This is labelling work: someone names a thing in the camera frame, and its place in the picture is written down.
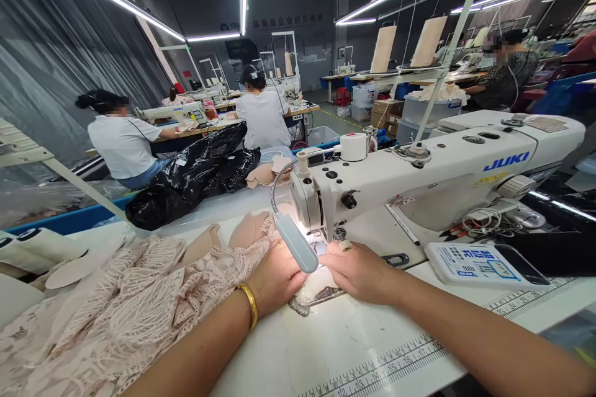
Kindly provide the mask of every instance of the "black hair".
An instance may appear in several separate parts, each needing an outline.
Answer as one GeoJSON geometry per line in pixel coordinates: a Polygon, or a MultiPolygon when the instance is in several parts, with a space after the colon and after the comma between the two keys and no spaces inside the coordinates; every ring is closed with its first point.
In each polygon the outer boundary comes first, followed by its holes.
{"type": "Polygon", "coordinates": [[[246,65],[242,69],[240,82],[245,85],[247,84],[257,90],[264,90],[267,86],[265,73],[258,70],[254,65],[246,65]]]}
{"type": "Polygon", "coordinates": [[[91,90],[80,95],[74,103],[79,109],[88,107],[97,113],[105,115],[125,106],[129,103],[127,96],[118,96],[116,93],[107,90],[91,90]]]}

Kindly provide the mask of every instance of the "bag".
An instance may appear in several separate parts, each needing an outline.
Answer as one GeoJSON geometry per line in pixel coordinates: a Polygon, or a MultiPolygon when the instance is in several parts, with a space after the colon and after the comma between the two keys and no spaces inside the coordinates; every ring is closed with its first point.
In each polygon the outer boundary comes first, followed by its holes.
{"type": "Polygon", "coordinates": [[[236,160],[232,151],[245,135],[242,122],[213,132],[174,155],[153,184],[126,205],[126,217],[137,228],[153,231],[188,214],[206,197],[246,186],[261,151],[237,151],[236,160]]]}
{"type": "Polygon", "coordinates": [[[232,152],[207,181],[201,194],[201,200],[215,195],[231,194],[246,187],[246,177],[259,165],[260,160],[261,150],[259,148],[232,152]]]}

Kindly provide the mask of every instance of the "phone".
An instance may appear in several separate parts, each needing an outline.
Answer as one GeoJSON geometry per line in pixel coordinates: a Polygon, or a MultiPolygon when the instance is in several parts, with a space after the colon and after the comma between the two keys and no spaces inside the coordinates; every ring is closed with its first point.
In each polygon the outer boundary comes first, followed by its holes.
{"type": "Polygon", "coordinates": [[[505,241],[545,276],[596,276],[594,243],[582,233],[516,234],[505,241]]]}

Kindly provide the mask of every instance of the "measuring tape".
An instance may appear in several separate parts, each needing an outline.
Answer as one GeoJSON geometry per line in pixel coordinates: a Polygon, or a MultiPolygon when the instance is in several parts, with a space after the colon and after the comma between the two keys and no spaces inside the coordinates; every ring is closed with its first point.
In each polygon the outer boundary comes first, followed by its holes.
{"type": "MultiPolygon", "coordinates": [[[[546,290],[541,292],[512,290],[489,301],[483,307],[507,319],[517,318],[580,282],[581,280],[577,278],[551,279],[553,286],[546,290]]],[[[425,333],[388,350],[373,360],[319,383],[299,394],[299,397],[371,396],[391,383],[447,355],[449,352],[432,336],[425,333]]]]}

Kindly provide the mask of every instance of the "hair bun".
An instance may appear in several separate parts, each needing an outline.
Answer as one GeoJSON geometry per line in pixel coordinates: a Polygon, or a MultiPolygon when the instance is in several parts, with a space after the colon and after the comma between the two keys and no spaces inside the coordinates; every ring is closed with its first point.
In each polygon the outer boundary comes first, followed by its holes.
{"type": "Polygon", "coordinates": [[[93,105],[95,100],[89,96],[88,94],[80,95],[77,100],[74,102],[75,106],[79,109],[86,109],[90,105],[93,105]]]}

